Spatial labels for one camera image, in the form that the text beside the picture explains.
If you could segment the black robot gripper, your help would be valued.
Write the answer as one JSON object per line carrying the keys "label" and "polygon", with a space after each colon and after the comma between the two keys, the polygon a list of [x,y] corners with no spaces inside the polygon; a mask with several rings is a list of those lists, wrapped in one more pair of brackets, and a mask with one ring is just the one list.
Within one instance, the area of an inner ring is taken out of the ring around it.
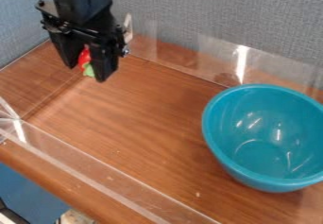
{"label": "black robot gripper", "polygon": [[78,65],[83,45],[96,42],[90,44],[90,56],[99,82],[114,74],[119,57],[128,53],[123,26],[111,13],[112,4],[112,0],[39,0],[35,4],[42,26],[70,69]]}

